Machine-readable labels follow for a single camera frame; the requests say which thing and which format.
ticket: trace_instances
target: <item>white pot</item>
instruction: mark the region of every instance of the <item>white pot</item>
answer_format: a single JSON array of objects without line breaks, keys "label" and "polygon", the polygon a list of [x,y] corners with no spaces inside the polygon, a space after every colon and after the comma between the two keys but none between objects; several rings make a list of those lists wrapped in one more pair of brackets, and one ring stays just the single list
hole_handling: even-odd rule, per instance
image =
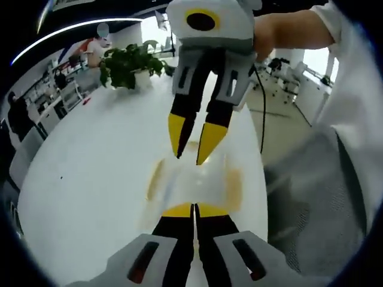
[{"label": "white pot", "polygon": [[136,78],[136,89],[146,90],[152,87],[148,70],[135,72],[134,76]]}]

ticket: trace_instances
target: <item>black cable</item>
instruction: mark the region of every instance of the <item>black cable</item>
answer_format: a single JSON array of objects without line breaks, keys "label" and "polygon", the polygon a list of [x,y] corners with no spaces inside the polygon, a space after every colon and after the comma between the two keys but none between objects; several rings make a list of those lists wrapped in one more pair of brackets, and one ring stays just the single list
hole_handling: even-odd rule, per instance
[{"label": "black cable", "polygon": [[259,74],[258,74],[258,71],[257,71],[257,68],[255,67],[255,65],[254,65],[254,70],[256,72],[257,79],[258,79],[259,85],[261,86],[262,93],[263,93],[263,123],[262,123],[262,140],[261,140],[261,153],[262,153],[262,151],[263,151],[263,142],[265,140],[266,93],[265,93],[265,89],[263,88],[261,79],[259,78]]}]

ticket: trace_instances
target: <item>hand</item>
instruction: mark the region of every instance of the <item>hand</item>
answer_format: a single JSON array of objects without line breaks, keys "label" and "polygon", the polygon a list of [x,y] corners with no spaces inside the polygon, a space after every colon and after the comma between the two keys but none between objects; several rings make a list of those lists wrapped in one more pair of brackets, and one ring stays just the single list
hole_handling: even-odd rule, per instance
[{"label": "hand", "polygon": [[268,15],[256,18],[254,36],[254,49],[257,53],[256,61],[262,62],[275,48],[273,23]]}]

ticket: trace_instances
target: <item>red object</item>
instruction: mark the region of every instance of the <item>red object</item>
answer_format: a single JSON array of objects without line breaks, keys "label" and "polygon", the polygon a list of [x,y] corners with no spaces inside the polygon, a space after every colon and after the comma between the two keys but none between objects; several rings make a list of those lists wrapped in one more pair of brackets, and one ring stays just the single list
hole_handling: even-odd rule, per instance
[{"label": "red object", "polygon": [[87,99],[84,99],[83,101],[83,106],[86,105],[90,101],[90,98],[88,97]]}]

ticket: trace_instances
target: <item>green leaves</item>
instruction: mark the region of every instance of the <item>green leaves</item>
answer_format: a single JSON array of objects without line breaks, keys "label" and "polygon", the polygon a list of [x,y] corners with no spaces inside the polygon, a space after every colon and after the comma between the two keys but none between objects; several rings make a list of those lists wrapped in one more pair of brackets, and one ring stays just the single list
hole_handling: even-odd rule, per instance
[{"label": "green leaves", "polygon": [[173,76],[174,67],[148,53],[148,47],[152,46],[155,49],[157,44],[157,41],[151,40],[144,42],[141,47],[131,44],[126,49],[113,48],[106,51],[100,64],[102,85],[105,87],[110,78],[113,87],[134,89],[136,86],[134,73],[144,70],[148,70],[150,76],[156,74],[160,77],[162,69],[165,68],[165,73],[170,77]]}]

